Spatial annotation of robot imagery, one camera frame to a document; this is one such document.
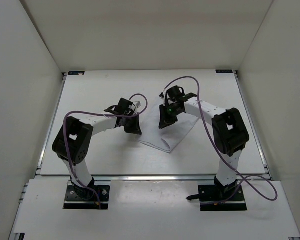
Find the white skirt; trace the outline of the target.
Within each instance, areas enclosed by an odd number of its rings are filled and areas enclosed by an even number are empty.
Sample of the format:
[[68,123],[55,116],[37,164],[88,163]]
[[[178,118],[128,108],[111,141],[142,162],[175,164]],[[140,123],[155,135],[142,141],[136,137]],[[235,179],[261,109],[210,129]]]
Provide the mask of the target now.
[[162,152],[170,153],[189,134],[199,119],[182,113],[177,117],[178,121],[175,124],[160,129],[159,106],[161,104],[163,104],[163,100],[158,96],[152,101],[150,109],[146,111],[146,115],[140,124],[142,135],[138,138],[138,142]]

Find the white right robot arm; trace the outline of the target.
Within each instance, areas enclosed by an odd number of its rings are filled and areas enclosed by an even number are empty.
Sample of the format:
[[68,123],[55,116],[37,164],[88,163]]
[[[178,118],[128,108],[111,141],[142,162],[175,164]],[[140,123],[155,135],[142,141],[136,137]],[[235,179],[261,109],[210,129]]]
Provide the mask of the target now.
[[185,94],[184,89],[174,86],[159,97],[159,128],[164,129],[178,122],[181,114],[191,115],[212,127],[212,146],[220,155],[218,172],[214,178],[214,195],[226,200],[237,187],[237,169],[240,156],[250,136],[240,111],[237,108],[225,109],[199,100],[194,93]]

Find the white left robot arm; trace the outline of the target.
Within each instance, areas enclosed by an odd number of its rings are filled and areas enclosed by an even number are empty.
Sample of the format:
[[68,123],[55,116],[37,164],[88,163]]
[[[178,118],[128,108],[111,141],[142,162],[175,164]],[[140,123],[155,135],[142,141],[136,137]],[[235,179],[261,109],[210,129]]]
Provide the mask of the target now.
[[110,106],[103,113],[85,119],[67,116],[53,144],[52,151],[64,162],[70,179],[83,199],[94,195],[94,179],[88,171],[85,158],[91,139],[95,135],[123,127],[127,134],[142,135],[139,122],[139,101],[121,98],[117,105]]

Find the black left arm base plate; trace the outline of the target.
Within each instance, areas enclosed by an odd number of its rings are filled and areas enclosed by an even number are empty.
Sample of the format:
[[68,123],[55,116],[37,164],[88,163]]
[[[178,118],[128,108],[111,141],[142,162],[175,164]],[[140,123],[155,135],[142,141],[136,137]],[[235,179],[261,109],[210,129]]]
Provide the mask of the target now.
[[95,185],[94,190],[99,196],[85,188],[78,188],[71,183],[66,188],[63,208],[67,210],[108,210],[110,185]]

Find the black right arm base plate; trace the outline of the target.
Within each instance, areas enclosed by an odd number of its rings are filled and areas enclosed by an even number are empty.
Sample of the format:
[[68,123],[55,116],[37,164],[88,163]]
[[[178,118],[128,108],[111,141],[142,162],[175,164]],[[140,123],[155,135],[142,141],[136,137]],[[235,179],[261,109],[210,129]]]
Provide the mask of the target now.
[[234,190],[221,196],[215,185],[199,185],[199,202],[201,212],[243,212],[247,211],[245,195],[240,186],[234,194]]

